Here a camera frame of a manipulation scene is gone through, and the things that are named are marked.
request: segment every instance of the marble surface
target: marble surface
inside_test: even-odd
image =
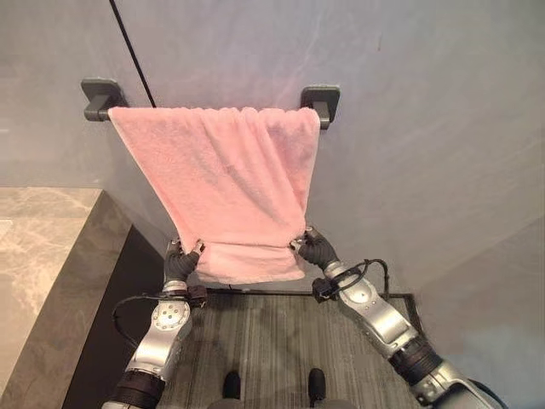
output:
[[[99,194],[0,188],[0,394]]]
[[[23,204],[27,213],[15,210],[14,195],[35,205]],[[0,209],[14,226],[3,239],[3,266],[11,267],[2,274],[1,302],[8,304],[2,307],[10,310],[10,321],[0,325],[22,335],[11,353],[3,348],[2,354],[13,361],[14,347],[22,351],[0,407],[58,408],[131,223],[97,189],[14,189],[6,196]]]

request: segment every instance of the gray carpet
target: gray carpet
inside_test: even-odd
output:
[[[403,299],[392,304],[407,316]],[[242,378],[245,408],[308,407],[307,376],[315,366],[324,370],[332,399],[362,409],[419,407],[336,302],[214,294],[192,317],[161,408],[206,408],[221,398],[223,378],[233,369]]]

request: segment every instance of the wall mount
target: wall mount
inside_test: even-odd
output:
[[[83,111],[88,121],[109,121],[109,108],[128,106],[118,83],[111,79],[85,78],[82,91],[89,100]]]
[[[311,85],[301,92],[301,108],[316,111],[320,118],[320,129],[327,130],[335,119],[341,89],[335,85]]]

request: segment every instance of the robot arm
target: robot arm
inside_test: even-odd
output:
[[[371,344],[410,385],[422,406],[497,407],[495,401],[433,351],[427,340],[378,295],[359,268],[347,268],[318,231],[308,228],[303,238],[292,241],[290,247],[324,272],[325,279],[313,283],[318,302],[339,298],[343,311],[363,327]]]
[[[133,354],[112,399],[102,409],[154,409],[180,357],[181,343],[192,327],[190,307],[202,307],[206,290],[187,287],[186,280],[204,250],[199,240],[188,254],[171,241],[164,262],[163,291],[150,327]]]

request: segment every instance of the pink towel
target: pink towel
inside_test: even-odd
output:
[[[184,249],[207,245],[203,281],[299,279],[319,119],[308,108],[112,108],[110,119],[169,212]]]

